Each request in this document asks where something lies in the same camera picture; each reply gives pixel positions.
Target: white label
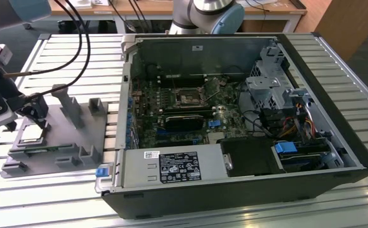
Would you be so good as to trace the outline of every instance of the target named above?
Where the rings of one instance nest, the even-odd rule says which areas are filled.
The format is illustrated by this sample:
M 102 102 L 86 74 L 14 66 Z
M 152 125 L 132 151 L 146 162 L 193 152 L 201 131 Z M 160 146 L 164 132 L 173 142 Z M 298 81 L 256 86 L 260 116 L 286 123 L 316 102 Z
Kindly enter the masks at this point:
M 144 158 L 158 158 L 160 151 L 145 151 Z
M 93 13 L 94 14 L 112 14 L 110 11 L 94 11 Z
M 204 46 L 192 46 L 192 51 L 201 51 Z

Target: black cable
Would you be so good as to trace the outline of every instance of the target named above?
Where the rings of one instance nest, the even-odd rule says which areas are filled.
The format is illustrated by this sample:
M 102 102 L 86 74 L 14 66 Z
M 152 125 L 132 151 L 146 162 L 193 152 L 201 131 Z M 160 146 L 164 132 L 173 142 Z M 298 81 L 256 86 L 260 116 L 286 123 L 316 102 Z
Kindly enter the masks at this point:
M 264 21 L 265 21 L 265 12 L 269 12 L 269 10 L 264 9 L 264 5 L 262 5 L 260 2 L 257 2 L 256 0 L 252 0 L 252 1 L 261 5 L 261 8 L 254 7 L 254 6 L 252 6 L 252 5 L 249 4 L 248 0 L 245 0 L 246 4 L 248 4 L 250 7 L 253 7 L 254 9 L 262 10 L 264 18 L 262 18 L 261 27 L 260 27 L 260 32 L 262 32 L 262 26 L 264 26 Z
M 256 124 L 256 120 L 254 121 L 252 121 L 248 117 L 245 117 L 244 115 L 242 115 L 242 117 L 245 118 L 245 120 L 253 125 L 253 126 L 256 126 L 262 132 L 264 132 L 264 134 L 268 136 L 268 137 L 270 137 L 270 138 L 277 138 L 261 125 L 258 125 L 258 124 Z
M 69 14 L 68 9 L 66 9 L 66 8 L 64 7 L 64 5 L 58 2 L 58 0 L 53 0 L 53 1 L 58 4 L 58 6 L 62 8 L 62 10 L 66 12 L 66 14 Z M 84 74 L 84 72 L 85 72 L 85 70 L 86 70 L 88 64 L 89 64 L 89 59 L 90 59 L 90 41 L 89 41 L 88 28 L 86 28 L 86 26 L 85 26 L 84 20 L 82 20 L 82 18 L 81 18 L 81 15 L 78 14 L 78 11 L 76 10 L 74 6 L 70 4 L 69 0 L 65 0 L 65 2 L 66 2 L 66 4 L 69 5 L 69 7 L 70 7 L 70 9 L 72 9 L 72 11 L 73 11 L 73 13 L 74 13 L 74 15 L 77 16 L 78 21 L 80 21 L 80 23 L 81 23 L 81 26 L 82 26 L 82 28 L 84 28 L 85 38 L 86 38 L 86 59 L 85 59 L 85 64 L 84 64 L 84 66 L 82 66 L 82 69 L 81 69 L 81 71 L 80 71 L 80 74 L 77 75 L 77 77 L 74 78 L 74 80 L 73 80 L 70 83 L 68 83 L 66 85 L 60 86 L 60 87 L 57 87 L 57 88 L 54 88 L 54 89 L 50 89 L 50 90 L 48 90 L 48 91 L 45 91 L 45 92 L 42 92 L 42 93 L 37 93 L 37 94 L 32 95 L 30 97 L 28 97 L 26 101 L 30 101 L 32 99 L 34 99 L 34 98 L 37 98 L 37 97 L 40 97 L 40 96 L 44 96 L 44 95 L 46 95 L 46 94 L 49 94 L 49 93 L 52 93 L 52 92 L 56 92 L 56 91 L 58 91 L 58 90 L 61 90 L 61 89 L 65 89 L 65 88 L 68 88 L 69 86 L 72 86 L 72 85 L 76 83 L 76 81 L 81 78 L 81 76 L 82 76 L 82 74 Z
M 129 24 L 126 23 L 126 21 L 122 19 L 122 17 L 121 17 L 121 15 L 120 15 L 118 11 L 117 11 L 116 8 L 114 8 L 114 5 L 113 5 L 112 0 L 108 0 L 108 2 L 109 2 L 110 6 L 112 6 L 112 8 L 113 8 L 113 11 L 114 11 L 116 14 L 118 15 L 118 18 L 121 19 L 122 23 L 124 23 L 124 24 L 126 25 L 126 27 L 129 28 L 130 25 L 129 25 Z
M 136 7 L 137 7 L 137 9 L 138 9 L 138 12 L 140 12 L 140 14 L 141 14 L 141 17 L 144 18 L 144 13 L 141 12 L 140 6 L 138 6 L 138 4 L 137 4 L 137 0 L 133 0 L 133 2 L 134 2 L 134 5 L 136 5 Z M 148 23 L 146 23 L 146 19 L 145 19 L 145 18 L 144 18 L 144 23 L 145 23 L 146 32 L 150 32 L 150 27 L 149 27 L 149 25 L 148 25 Z
M 29 75 L 40 75 L 40 74 L 45 74 L 45 73 L 53 72 L 56 70 L 61 70 L 64 67 L 66 67 L 69 64 L 72 64 L 74 62 L 74 60 L 77 59 L 77 57 L 80 55 L 81 49 L 82 49 L 82 34 L 81 34 L 80 25 L 78 25 L 78 23 L 77 23 L 73 15 L 66 10 L 65 6 L 61 5 L 61 4 L 58 4 L 58 6 L 61 7 L 61 9 L 65 11 L 65 13 L 68 14 L 68 16 L 70 17 L 72 22 L 74 23 L 74 25 L 76 25 L 76 27 L 78 29 L 78 49 L 77 49 L 77 52 L 76 52 L 74 56 L 72 57 L 72 59 L 66 63 L 64 63 L 61 66 L 58 66 L 58 67 L 56 67 L 53 69 L 48 69 L 48 70 L 33 71 L 33 72 L 30 72 Z
M 140 20 L 140 17 L 138 17 L 138 14 L 137 14 L 136 8 L 134 8 L 134 6 L 133 6 L 133 4 L 132 4 L 132 1 L 130 1 L 130 0 L 128 0 L 128 2 L 129 2 L 130 6 L 132 6 L 132 9 L 133 9 L 133 11 L 134 11 L 134 14 L 136 14 L 136 17 L 137 17 L 137 20 L 138 20 L 138 23 L 140 23 L 140 28 L 141 28 L 141 31 L 145 33 L 145 30 L 144 30 L 144 25 L 142 25 L 142 23 L 141 23 L 141 20 Z

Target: aluminum extrusion table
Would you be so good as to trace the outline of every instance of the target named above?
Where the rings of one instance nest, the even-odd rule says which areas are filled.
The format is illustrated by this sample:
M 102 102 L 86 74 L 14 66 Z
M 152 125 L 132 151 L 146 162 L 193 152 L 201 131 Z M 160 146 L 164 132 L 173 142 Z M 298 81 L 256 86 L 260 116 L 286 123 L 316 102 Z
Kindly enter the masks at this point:
M 368 88 L 322 38 L 310 34 L 286 36 L 368 148 Z M 69 94 L 80 103 L 90 97 L 100 97 L 110 103 L 105 132 L 106 162 L 113 157 L 117 127 L 121 35 L 90 37 L 92 61 L 82 78 L 69 88 Z M 52 35 L 49 39 L 38 40 L 22 71 L 58 66 L 70 59 L 77 46 L 76 35 Z M 84 60 L 85 56 L 80 56 L 64 70 L 21 78 L 17 80 L 20 90 L 30 94 L 49 89 L 52 84 L 69 82 Z M 294 72 L 292 74 L 302 86 Z M 45 99 L 48 104 L 57 103 L 50 96 Z M 14 136 L 16 132 L 0 128 L 0 168 Z M 368 227 L 368 177 L 357 183 L 336 187 L 316 199 L 141 220 L 121 219 L 100 199 L 93 184 L 94 170 L 14 179 L 0 177 L 0 227 Z

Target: motherboard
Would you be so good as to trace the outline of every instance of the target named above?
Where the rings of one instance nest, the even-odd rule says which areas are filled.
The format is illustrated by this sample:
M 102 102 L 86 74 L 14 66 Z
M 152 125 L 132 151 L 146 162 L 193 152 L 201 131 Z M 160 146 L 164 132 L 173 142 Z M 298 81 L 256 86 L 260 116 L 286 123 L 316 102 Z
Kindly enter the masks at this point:
M 138 148 L 214 144 L 222 138 L 246 136 L 237 91 L 238 82 L 225 76 L 133 80 Z

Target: blue connector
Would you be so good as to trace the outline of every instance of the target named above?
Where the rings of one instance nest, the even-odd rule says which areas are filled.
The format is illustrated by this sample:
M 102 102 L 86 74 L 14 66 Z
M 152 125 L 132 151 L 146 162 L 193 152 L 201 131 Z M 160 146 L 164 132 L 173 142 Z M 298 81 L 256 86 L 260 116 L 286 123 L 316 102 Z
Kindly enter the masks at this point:
M 296 153 L 297 148 L 293 144 L 293 142 L 278 142 L 274 145 L 274 149 L 277 153 Z
M 96 177 L 108 177 L 109 176 L 109 169 L 108 168 L 97 168 L 94 171 Z
M 221 121 L 216 120 L 216 121 L 209 121 L 208 122 L 208 127 L 213 128 L 213 127 L 218 127 L 221 125 Z

